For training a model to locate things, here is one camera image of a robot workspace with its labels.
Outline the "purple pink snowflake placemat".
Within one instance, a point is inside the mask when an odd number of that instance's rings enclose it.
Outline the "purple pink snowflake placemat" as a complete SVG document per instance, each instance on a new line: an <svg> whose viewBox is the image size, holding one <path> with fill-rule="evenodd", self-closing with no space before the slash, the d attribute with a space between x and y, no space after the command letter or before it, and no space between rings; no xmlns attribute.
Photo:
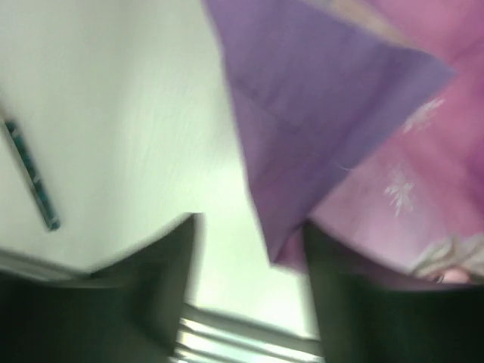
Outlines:
<svg viewBox="0 0 484 363"><path fill-rule="evenodd" d="M483 281L483 3L207 1L270 262L305 220L435 282Z"/></svg>

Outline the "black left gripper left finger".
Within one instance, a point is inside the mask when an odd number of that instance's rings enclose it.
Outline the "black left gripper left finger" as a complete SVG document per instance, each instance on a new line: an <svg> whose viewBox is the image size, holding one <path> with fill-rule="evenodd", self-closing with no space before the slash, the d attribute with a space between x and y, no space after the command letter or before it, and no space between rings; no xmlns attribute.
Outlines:
<svg viewBox="0 0 484 363"><path fill-rule="evenodd" d="M184 309L197 223L89 275L1 275L3 362L168 362Z"/></svg>

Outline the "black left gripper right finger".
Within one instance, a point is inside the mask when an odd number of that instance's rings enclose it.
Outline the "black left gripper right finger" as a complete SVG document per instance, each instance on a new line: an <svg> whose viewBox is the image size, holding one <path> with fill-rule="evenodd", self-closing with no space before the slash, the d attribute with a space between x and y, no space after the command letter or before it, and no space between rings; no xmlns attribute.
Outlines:
<svg viewBox="0 0 484 363"><path fill-rule="evenodd" d="M326 362L483 360L481 285L413 278L312 222L302 241Z"/></svg>

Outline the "knife with teal handle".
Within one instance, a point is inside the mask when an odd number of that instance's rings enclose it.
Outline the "knife with teal handle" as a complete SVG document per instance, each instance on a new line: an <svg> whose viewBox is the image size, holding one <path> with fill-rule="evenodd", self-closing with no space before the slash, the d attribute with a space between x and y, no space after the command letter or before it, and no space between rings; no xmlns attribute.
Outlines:
<svg viewBox="0 0 484 363"><path fill-rule="evenodd" d="M48 231L58 230L61 226L61 221L48 196L41 174L29 151L19 124L14 119L6 119L3 121L2 131L19 165L23 179L32 195L45 227Z"/></svg>

